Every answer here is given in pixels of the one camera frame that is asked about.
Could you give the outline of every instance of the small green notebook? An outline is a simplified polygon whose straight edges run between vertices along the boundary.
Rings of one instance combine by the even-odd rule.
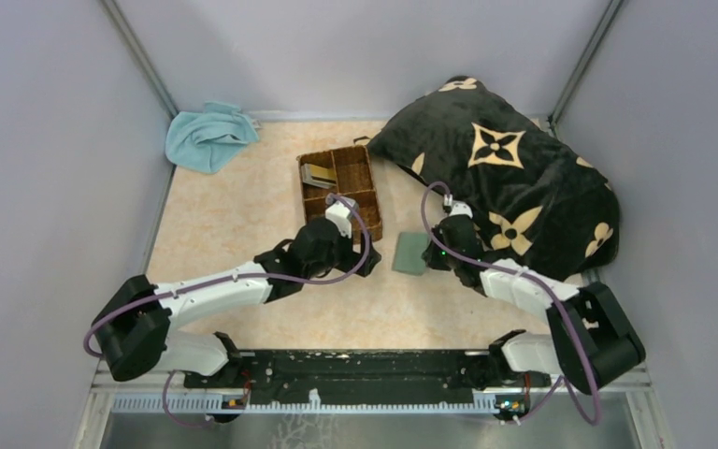
[[[427,269],[423,253],[430,239],[424,232],[401,232],[397,236],[392,269],[401,273],[422,276]]]

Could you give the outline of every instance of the metal pole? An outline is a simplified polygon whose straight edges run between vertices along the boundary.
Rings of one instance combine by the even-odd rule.
[[[169,115],[169,119],[177,116],[180,110],[172,100],[172,95],[169,94],[166,86],[164,86],[164,82],[161,81],[161,77],[158,75],[158,72],[155,70],[155,67],[150,61],[150,57],[141,46],[138,37],[136,37],[136,34],[131,29],[131,25],[128,23],[128,20],[125,19],[125,15],[122,13],[120,6],[117,5],[116,0],[100,0],[100,4],[103,6],[106,15],[108,15],[111,19],[111,22],[114,23],[114,27],[120,34],[122,42],[124,42],[128,51],[131,53],[131,56],[138,64],[139,69],[144,74],[147,82],[150,84],[155,96],[158,97],[158,101],[161,102],[161,105]]]
[[[563,88],[563,92],[560,94],[560,98],[557,100],[557,104],[554,106],[554,110],[551,114],[549,114],[549,126],[552,129],[553,133],[554,128],[563,119],[568,104],[570,103],[574,94],[577,92],[577,89],[579,88],[585,73],[587,73],[588,67],[593,61],[594,56],[596,56],[596,51],[598,50],[598,47],[601,45],[601,42],[607,35],[607,32],[612,27],[612,23],[615,20],[615,17],[618,15],[618,12],[620,12],[621,8],[626,3],[628,3],[627,0],[610,0],[610,3],[604,10],[604,14],[601,15],[601,20],[598,22],[598,25],[593,32],[593,35],[590,37],[587,46],[582,52],[582,56],[580,57],[579,62],[574,67],[574,71],[571,72],[571,76],[570,78],[568,78],[568,82]]]

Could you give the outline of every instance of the beige marble floor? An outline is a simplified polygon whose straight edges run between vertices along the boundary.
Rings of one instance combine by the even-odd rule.
[[[352,144],[383,122],[266,123],[252,144],[215,175],[179,168],[148,277],[172,282],[227,270],[295,236],[304,211],[295,157]],[[451,273],[412,277],[391,270],[397,235],[422,229],[424,188],[398,167],[373,161],[384,238],[368,278],[305,286],[297,295],[200,320],[192,332],[228,333],[240,348],[484,348],[514,328],[548,331],[511,305],[461,286]],[[443,214],[428,203],[432,221]]]

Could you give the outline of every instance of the cloth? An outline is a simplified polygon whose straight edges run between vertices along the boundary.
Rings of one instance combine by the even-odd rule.
[[[367,150],[425,185],[446,182],[493,259],[563,280],[617,253],[621,212],[607,179],[474,78],[403,108]]]
[[[240,108],[207,102],[203,112],[181,112],[166,133],[166,158],[181,167],[213,174],[244,147],[260,140]]]

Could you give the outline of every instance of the flower pattern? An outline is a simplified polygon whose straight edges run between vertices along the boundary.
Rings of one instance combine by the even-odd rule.
[[[451,82],[448,82],[447,84],[443,85],[441,87],[441,89],[439,89],[438,91],[439,92],[448,92],[448,91],[452,91],[455,89],[464,89],[464,90],[477,89],[478,86],[475,84],[476,82],[478,82],[478,81],[475,80],[474,78],[467,78],[465,80],[460,80],[460,81],[451,81]]]
[[[604,222],[596,225],[596,230],[593,231],[593,241],[588,243],[587,249],[584,250],[585,258],[590,257],[604,244],[605,241],[612,237],[614,229],[609,224]]]
[[[421,152],[419,156],[417,156],[416,159],[414,159],[414,162],[411,164],[411,171],[413,171],[416,174],[420,174],[421,171],[423,171],[423,164],[425,162],[425,153]]]
[[[582,166],[582,167],[594,168],[593,166],[590,165],[589,162],[585,161],[581,157],[577,158],[577,165]]]
[[[519,141],[524,131],[499,133],[476,123],[472,126],[475,128],[475,142],[472,145],[468,167],[492,164],[524,168],[522,160],[519,159]]]
[[[491,247],[495,250],[511,247],[518,255],[524,255],[532,246],[532,242],[524,236],[524,232],[535,222],[542,209],[542,206],[538,206],[528,210],[513,220],[513,223],[502,215],[489,212],[488,219],[491,223],[502,228],[499,234],[491,238]]]

